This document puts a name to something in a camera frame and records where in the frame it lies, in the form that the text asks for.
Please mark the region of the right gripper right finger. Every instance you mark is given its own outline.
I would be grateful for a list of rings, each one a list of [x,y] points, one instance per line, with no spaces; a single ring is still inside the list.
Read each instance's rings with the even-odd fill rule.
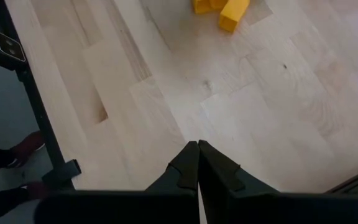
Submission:
[[[216,176],[223,189],[236,197],[251,195],[274,194],[276,189],[246,172],[240,164],[221,153],[209,142],[199,140],[201,155],[206,160],[205,168]]]

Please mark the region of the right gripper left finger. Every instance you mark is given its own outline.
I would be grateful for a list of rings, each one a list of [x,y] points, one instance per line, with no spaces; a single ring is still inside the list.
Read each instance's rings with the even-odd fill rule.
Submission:
[[[146,192],[195,194],[198,192],[198,166],[200,149],[190,141],[168,163],[165,172],[154,181]]]

